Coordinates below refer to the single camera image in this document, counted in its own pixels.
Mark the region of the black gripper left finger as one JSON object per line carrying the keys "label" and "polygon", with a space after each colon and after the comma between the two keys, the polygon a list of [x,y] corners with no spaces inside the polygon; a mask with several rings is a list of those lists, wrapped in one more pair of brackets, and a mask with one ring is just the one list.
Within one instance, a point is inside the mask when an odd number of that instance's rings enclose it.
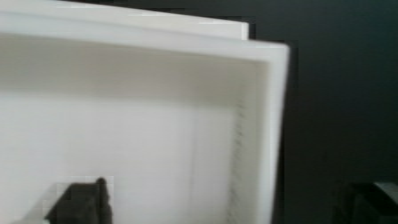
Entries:
{"label": "black gripper left finger", "polygon": [[50,224],[114,224],[107,180],[74,183],[45,216]]}

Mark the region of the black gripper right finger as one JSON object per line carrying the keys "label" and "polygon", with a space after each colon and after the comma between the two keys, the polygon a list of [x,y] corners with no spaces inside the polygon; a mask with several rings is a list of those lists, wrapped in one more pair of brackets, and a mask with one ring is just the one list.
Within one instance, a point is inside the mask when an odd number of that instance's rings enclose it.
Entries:
{"label": "black gripper right finger", "polygon": [[340,186],[337,224],[398,224],[397,183],[351,183]]}

